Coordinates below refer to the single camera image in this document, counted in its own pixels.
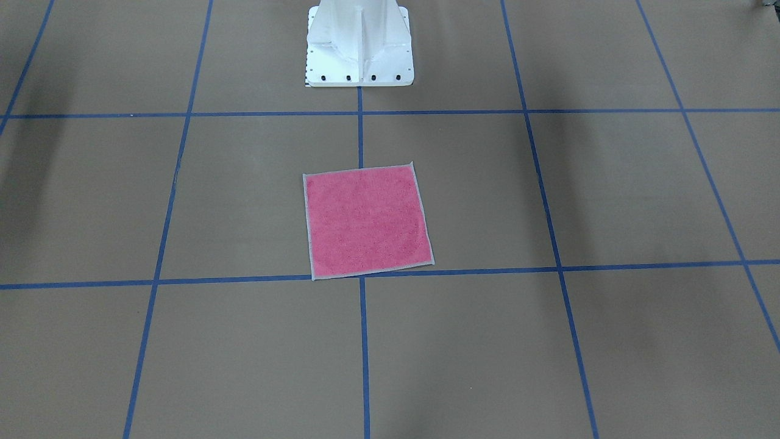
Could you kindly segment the pink towel with grey back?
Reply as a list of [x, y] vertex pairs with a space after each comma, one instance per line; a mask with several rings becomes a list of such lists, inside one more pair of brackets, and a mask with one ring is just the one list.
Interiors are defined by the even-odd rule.
[[302, 176], [310, 278], [433, 266], [414, 164]]

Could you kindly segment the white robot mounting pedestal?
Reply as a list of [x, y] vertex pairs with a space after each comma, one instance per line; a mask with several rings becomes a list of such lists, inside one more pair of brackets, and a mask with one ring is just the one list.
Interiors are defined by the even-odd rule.
[[409, 10], [396, 1], [321, 1], [307, 13], [307, 87], [414, 82]]

